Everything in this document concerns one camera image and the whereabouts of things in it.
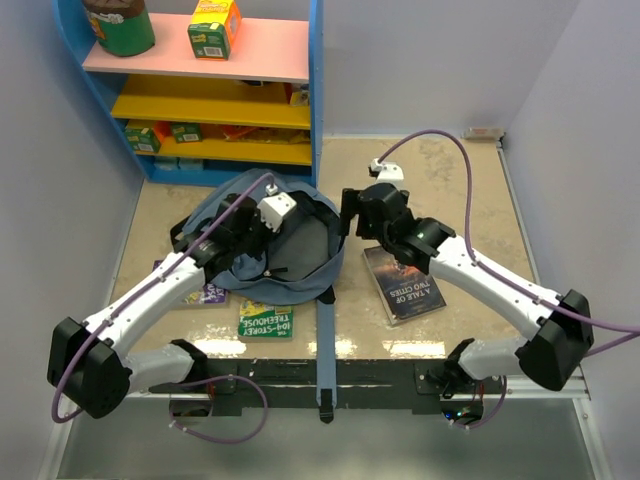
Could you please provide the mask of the blue student backpack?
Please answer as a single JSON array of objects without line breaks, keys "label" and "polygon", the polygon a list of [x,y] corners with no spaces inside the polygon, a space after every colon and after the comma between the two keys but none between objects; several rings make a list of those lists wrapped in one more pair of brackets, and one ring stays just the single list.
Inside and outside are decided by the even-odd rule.
[{"label": "blue student backpack", "polygon": [[288,180],[267,169],[250,169],[219,186],[195,210],[170,230],[174,243],[191,233],[205,218],[216,216],[231,194],[260,201],[265,187],[276,185],[296,202],[270,240],[265,255],[237,257],[231,267],[214,277],[216,286],[250,300],[277,306],[313,301],[316,304],[317,386],[336,386],[335,293],[333,286],[344,260],[344,236],[335,204],[314,187]]}]

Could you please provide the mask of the Tale of Two Cities book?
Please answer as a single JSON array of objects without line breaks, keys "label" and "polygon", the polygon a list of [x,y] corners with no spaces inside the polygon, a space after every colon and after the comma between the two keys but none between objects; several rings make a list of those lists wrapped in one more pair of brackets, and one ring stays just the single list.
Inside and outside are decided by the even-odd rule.
[{"label": "Tale of Two Cities book", "polygon": [[416,267],[399,263],[380,246],[365,248],[363,258],[391,326],[447,306],[431,275],[424,274]]}]

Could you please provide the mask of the green storey treehouse book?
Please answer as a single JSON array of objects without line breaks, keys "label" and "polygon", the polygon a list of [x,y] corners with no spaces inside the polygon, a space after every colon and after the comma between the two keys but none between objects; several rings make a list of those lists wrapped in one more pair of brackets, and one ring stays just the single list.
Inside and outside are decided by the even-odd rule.
[{"label": "green storey treehouse book", "polygon": [[276,306],[244,300],[240,303],[237,336],[242,341],[288,341],[293,339],[292,306]]}]

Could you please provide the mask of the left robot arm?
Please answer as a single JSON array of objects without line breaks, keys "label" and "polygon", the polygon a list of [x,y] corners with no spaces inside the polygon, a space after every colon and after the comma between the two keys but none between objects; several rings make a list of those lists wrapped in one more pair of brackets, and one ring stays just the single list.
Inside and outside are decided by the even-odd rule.
[{"label": "left robot arm", "polygon": [[132,290],[83,321],[62,320],[53,330],[47,379],[54,398],[68,397],[95,419],[130,393],[175,383],[185,392],[207,380],[205,355],[179,340],[142,354],[139,338],[188,295],[202,289],[243,255],[262,253],[273,234],[268,203],[231,194],[213,218],[180,234],[174,250]]}]

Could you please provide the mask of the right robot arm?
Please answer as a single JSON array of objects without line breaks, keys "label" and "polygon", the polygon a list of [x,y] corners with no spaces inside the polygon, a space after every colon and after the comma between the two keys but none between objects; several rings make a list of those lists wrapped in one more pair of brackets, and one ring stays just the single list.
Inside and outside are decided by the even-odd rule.
[{"label": "right robot arm", "polygon": [[532,283],[470,247],[438,220],[413,215],[409,194],[389,183],[345,188],[340,222],[375,240],[400,263],[444,280],[498,313],[518,332],[511,339],[462,341],[436,379],[448,395],[469,392],[492,376],[524,375],[542,388],[562,390],[594,343],[589,302]]}]

